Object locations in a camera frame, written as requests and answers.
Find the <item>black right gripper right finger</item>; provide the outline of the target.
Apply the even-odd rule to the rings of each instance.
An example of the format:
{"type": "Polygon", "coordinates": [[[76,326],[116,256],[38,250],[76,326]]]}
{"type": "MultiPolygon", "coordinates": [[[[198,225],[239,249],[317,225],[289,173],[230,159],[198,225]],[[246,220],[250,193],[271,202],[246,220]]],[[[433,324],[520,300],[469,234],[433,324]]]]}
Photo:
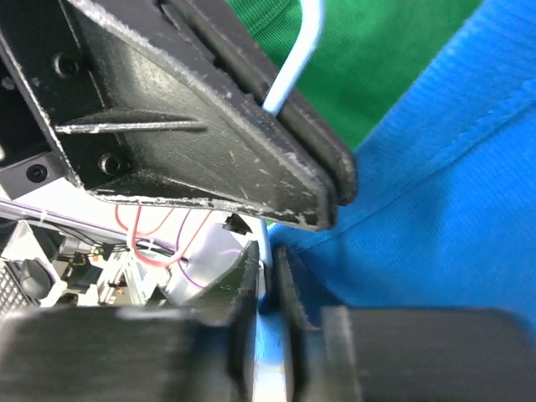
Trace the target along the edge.
{"type": "Polygon", "coordinates": [[[532,401],[535,342],[514,315],[478,308],[354,308],[277,248],[290,401],[532,401]]]}

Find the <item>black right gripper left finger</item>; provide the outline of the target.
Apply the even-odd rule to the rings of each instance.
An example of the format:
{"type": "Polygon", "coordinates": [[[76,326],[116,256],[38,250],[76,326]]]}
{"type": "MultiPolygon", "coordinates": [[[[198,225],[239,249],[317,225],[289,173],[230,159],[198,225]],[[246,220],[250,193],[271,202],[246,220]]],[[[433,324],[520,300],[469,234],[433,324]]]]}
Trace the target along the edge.
{"type": "Polygon", "coordinates": [[[1,321],[4,401],[249,401],[259,246],[234,264],[229,300],[182,307],[54,307],[1,321]]]}

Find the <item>light blue wire hanger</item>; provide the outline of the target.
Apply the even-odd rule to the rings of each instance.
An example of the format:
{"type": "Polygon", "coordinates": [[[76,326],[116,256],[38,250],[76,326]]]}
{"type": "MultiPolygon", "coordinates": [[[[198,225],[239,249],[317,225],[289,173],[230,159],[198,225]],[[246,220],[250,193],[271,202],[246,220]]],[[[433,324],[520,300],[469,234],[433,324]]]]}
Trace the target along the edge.
{"type": "MultiPolygon", "coordinates": [[[[314,54],[325,20],[324,1],[301,1],[301,26],[285,62],[271,85],[262,108],[277,116],[314,54]]],[[[286,397],[280,312],[258,313],[255,334],[254,401],[283,401],[286,397]]]]}

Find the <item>blue tank top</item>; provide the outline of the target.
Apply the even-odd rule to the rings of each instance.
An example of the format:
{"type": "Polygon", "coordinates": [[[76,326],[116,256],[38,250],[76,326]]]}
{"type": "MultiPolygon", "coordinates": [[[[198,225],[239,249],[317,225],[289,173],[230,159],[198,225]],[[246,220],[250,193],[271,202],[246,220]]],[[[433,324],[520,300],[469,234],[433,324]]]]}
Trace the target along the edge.
{"type": "Polygon", "coordinates": [[[352,307],[535,320],[535,4],[486,1],[358,148],[336,227],[276,226],[352,307]]]}

